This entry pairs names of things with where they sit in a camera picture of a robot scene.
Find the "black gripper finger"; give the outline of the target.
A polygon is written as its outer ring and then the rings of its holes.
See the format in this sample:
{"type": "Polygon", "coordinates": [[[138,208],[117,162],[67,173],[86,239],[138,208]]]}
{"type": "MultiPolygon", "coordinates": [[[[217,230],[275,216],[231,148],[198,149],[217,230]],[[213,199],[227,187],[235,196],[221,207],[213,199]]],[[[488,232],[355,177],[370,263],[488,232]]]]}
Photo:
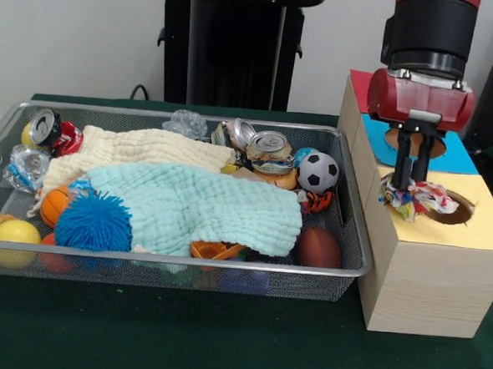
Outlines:
{"type": "Polygon", "coordinates": [[[410,156],[411,135],[414,123],[409,119],[402,123],[398,134],[398,154],[393,175],[392,186],[397,190],[407,190],[412,170],[412,160],[410,156]]]}
{"type": "Polygon", "coordinates": [[[422,141],[419,144],[419,153],[412,168],[412,179],[416,182],[427,180],[427,171],[429,169],[429,159],[437,135],[436,126],[432,123],[420,124],[419,128],[422,134],[422,141]]]}

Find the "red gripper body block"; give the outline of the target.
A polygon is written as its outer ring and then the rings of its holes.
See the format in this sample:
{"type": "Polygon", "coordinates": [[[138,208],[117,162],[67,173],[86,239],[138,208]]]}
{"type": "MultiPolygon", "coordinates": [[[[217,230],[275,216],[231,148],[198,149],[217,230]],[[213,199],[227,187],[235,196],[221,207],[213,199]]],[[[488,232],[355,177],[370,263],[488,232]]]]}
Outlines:
{"type": "Polygon", "coordinates": [[[368,113],[383,122],[429,120],[438,130],[459,132],[474,109],[475,95],[465,83],[412,73],[409,78],[389,69],[373,73],[368,86],[368,113]]]}

